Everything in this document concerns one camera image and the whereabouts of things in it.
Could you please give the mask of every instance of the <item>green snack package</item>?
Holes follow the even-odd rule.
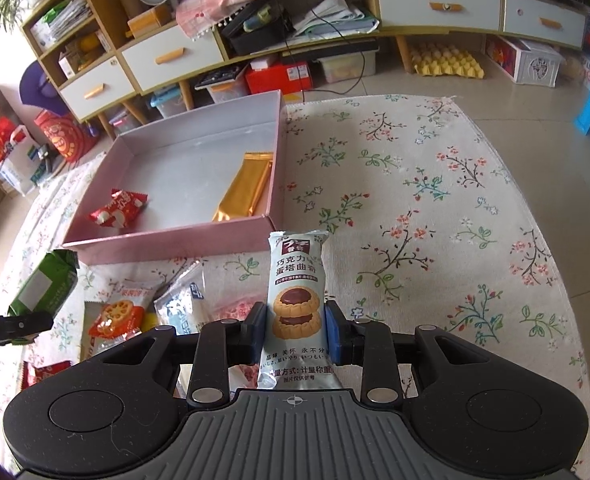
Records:
[[[8,308],[8,316],[24,316],[31,312],[57,313],[77,284],[79,262],[77,253],[55,249],[46,254],[30,275]],[[37,337],[14,340],[13,344],[29,344]]]

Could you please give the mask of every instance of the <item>gold snack package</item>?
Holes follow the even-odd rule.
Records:
[[[245,153],[242,167],[219,203],[214,222],[254,215],[266,183],[271,177],[273,152]]]
[[[328,357],[324,316],[326,231],[272,233],[264,349],[257,387],[341,388]]]

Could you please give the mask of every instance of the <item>pink box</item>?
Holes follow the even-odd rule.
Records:
[[[64,238],[87,265],[264,251],[280,230],[284,200],[286,110],[281,92],[198,108],[121,135],[102,161]],[[244,153],[275,153],[255,216],[212,222]],[[147,193],[126,229],[101,227],[88,214],[111,189]]]

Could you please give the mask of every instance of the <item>gray ribbed panel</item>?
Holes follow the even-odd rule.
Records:
[[[293,405],[294,397],[301,400]],[[42,480],[23,473],[20,480]],[[243,391],[232,406],[191,415],[178,438],[109,480],[473,480],[424,451],[394,413],[349,392]],[[542,480],[574,480],[559,471]]]

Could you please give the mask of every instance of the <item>clear plastic container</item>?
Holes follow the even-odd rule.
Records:
[[[108,122],[112,124],[112,127],[114,127],[117,130],[117,133],[120,135],[141,126],[139,121],[137,121],[136,118],[134,118],[133,115],[128,110],[126,110],[126,108],[124,108]]]
[[[361,76],[375,75],[375,54],[377,50],[361,53],[342,54],[341,56],[320,57],[319,62],[324,69],[326,82],[335,83]]]
[[[157,108],[165,119],[186,111],[186,105],[179,86],[175,86],[161,95],[153,96],[150,105]]]
[[[215,104],[237,99],[238,97],[246,97],[247,95],[250,95],[251,92],[249,91],[246,79],[244,78],[245,71],[246,70],[242,70],[233,81],[215,83],[213,85],[203,85],[200,87],[196,86],[195,89],[208,89]]]

